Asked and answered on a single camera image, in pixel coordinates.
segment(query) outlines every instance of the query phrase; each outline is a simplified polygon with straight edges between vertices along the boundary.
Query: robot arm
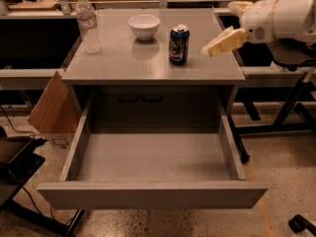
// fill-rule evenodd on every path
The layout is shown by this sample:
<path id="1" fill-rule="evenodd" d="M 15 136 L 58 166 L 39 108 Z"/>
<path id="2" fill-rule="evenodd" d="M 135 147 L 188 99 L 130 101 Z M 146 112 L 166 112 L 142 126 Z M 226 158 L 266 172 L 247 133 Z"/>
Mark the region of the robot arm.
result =
<path id="1" fill-rule="evenodd" d="M 263 0 L 257 3 L 231 2 L 228 8 L 239 18 L 240 29 L 231 28 L 208 43 L 203 49 L 205 56 L 250 43 L 267 43 L 276 39 L 294 39 L 316 42 L 315 0 Z"/>

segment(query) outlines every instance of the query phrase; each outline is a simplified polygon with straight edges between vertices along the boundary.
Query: black soda can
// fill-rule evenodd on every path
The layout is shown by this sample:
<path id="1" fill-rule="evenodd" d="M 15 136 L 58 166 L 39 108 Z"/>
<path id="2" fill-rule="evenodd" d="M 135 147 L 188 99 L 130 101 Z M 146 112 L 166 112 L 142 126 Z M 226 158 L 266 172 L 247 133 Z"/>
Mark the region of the black soda can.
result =
<path id="1" fill-rule="evenodd" d="M 187 61 L 189 50 L 189 28 L 186 25 L 178 25 L 170 32 L 169 60 L 175 65 L 181 65 Z"/>

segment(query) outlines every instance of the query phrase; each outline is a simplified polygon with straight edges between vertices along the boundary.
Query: plastic water bottle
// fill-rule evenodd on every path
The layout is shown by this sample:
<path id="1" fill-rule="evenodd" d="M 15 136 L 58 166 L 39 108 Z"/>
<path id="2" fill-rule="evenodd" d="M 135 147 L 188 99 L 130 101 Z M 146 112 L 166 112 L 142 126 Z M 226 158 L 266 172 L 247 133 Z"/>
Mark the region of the plastic water bottle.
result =
<path id="1" fill-rule="evenodd" d="M 75 12 L 86 51 L 89 53 L 98 52 L 101 45 L 95 9 L 88 0 L 78 0 Z"/>

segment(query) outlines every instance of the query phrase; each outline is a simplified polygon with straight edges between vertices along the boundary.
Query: concrete floor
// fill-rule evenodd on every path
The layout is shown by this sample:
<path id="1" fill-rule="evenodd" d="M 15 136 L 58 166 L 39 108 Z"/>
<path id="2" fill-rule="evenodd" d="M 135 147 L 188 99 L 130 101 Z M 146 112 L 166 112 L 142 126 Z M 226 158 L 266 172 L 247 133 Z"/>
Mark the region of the concrete floor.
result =
<path id="1" fill-rule="evenodd" d="M 249 123 L 249 117 L 234 108 L 238 125 Z M 273 120 L 277 111 L 262 110 L 263 123 Z M 10 114 L 16 129 L 32 129 L 26 115 Z M 0 117 L 9 135 L 16 134 L 6 119 Z M 304 231 L 293 234 L 287 222 L 300 213 L 316 221 L 316 132 L 296 132 L 244 137 L 251 155 L 244 165 L 250 181 L 262 181 L 269 190 L 253 209 L 238 210 L 88 210 L 76 228 L 75 236 L 179 236 L 179 237 L 290 237 L 312 236 Z M 50 144 L 38 148 L 36 153 L 46 161 L 28 181 L 26 188 L 32 194 L 40 211 L 50 217 L 50 206 L 37 192 L 40 182 L 57 181 L 66 152 L 55 150 Z M 34 209 L 24 191 L 15 201 Z M 55 218 L 67 222 L 74 211 L 52 210 Z M 6 211 L 0 213 L 0 236 L 56 236 Z"/>

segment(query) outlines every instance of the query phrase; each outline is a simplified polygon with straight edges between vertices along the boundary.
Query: white bowl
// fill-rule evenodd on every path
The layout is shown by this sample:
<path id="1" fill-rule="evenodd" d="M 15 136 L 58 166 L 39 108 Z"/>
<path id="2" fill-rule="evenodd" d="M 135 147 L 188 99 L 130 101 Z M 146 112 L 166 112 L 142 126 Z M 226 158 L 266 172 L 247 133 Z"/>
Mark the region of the white bowl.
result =
<path id="1" fill-rule="evenodd" d="M 160 20 L 152 15 L 137 15 L 130 18 L 128 24 L 140 40 L 151 40 L 158 31 Z"/>

